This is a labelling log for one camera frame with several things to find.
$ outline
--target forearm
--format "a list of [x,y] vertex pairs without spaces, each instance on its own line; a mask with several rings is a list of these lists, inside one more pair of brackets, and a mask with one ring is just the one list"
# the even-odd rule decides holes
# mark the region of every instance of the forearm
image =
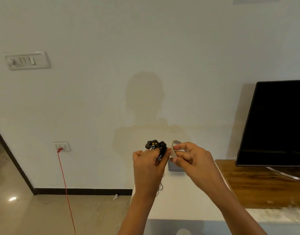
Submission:
[[117,235],[142,235],[154,200],[134,195]]
[[211,199],[222,212],[232,235],[267,235],[228,188]]

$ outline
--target floor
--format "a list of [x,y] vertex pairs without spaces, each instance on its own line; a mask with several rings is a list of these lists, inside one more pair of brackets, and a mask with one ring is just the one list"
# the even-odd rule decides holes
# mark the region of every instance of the floor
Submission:
[[[130,198],[69,196],[76,234],[117,234]],[[30,234],[74,234],[66,196],[33,196],[0,144],[0,235]]]

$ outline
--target black screen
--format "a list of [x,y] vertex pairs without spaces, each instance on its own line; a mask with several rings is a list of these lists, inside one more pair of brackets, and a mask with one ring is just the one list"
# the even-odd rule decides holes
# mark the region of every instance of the black screen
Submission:
[[300,80],[256,84],[236,165],[300,166]]

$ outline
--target wall socket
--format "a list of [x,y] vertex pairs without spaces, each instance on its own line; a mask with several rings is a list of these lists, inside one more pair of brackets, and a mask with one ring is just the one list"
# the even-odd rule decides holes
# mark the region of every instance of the wall socket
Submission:
[[68,142],[53,142],[56,149],[62,148],[62,152],[69,152],[71,150]]

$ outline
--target hand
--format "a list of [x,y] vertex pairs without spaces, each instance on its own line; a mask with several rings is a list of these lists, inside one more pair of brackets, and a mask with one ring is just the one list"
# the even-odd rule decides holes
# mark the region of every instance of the hand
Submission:
[[136,187],[135,196],[139,196],[145,200],[154,201],[164,174],[165,166],[171,155],[170,150],[171,148],[166,150],[166,153],[161,158],[159,164],[156,162],[160,153],[158,148],[133,153]]
[[174,146],[177,158],[171,158],[177,166],[183,168],[191,180],[203,190],[211,199],[227,186],[220,174],[209,151],[191,142],[184,142]]

